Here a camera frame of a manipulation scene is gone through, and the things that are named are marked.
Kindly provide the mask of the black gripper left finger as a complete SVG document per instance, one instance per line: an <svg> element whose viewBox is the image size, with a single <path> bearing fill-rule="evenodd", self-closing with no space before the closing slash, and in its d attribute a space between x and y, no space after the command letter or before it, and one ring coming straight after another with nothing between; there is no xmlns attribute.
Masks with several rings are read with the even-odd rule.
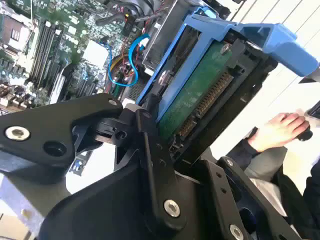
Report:
<svg viewBox="0 0 320 240"><path fill-rule="evenodd" d="M147 146L166 146L147 110L125 109L99 93L2 116L0 170L38 184L57 183L76 154L98 147L97 137L116 146L119 169Z"/></svg>

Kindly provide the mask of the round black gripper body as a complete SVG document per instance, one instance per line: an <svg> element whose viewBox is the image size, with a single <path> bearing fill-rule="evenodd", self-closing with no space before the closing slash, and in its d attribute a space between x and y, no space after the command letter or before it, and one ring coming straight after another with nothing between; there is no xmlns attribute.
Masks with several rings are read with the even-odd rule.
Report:
<svg viewBox="0 0 320 240"><path fill-rule="evenodd" d="M166 146L147 146L127 165L59 202L40 240L220 240L199 168L174 171Z"/></svg>

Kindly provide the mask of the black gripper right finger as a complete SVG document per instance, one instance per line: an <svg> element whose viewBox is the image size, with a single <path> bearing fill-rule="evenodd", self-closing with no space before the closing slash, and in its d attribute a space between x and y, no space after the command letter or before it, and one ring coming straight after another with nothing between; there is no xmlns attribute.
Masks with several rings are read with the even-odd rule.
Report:
<svg viewBox="0 0 320 240"><path fill-rule="evenodd" d="M300 236L230 158L199 161L221 240L299 240Z"/></svg>

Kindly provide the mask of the person's bare hand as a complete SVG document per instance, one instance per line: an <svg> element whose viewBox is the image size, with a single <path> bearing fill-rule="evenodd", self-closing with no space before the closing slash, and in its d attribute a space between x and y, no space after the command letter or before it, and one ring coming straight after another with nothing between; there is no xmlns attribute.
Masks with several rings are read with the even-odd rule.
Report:
<svg viewBox="0 0 320 240"><path fill-rule="evenodd" d="M283 147L293 141L310 126L309 121L298 113L279 113L247 141L257 152Z"/></svg>

